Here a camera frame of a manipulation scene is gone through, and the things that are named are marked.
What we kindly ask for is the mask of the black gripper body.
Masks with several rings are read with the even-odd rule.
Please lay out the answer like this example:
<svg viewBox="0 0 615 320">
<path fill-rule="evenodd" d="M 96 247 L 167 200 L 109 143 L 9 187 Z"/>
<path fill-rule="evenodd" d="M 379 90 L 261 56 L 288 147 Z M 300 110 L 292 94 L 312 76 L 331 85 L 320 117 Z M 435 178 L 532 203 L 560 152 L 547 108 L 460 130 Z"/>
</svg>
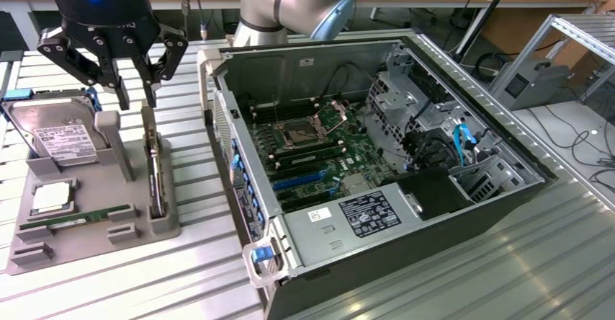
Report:
<svg viewBox="0 0 615 320">
<path fill-rule="evenodd" d="M 116 59 L 131 56 L 129 48 L 149 51 L 161 31 L 149 0 L 53 1 L 64 34 L 95 55 Z"/>
</svg>

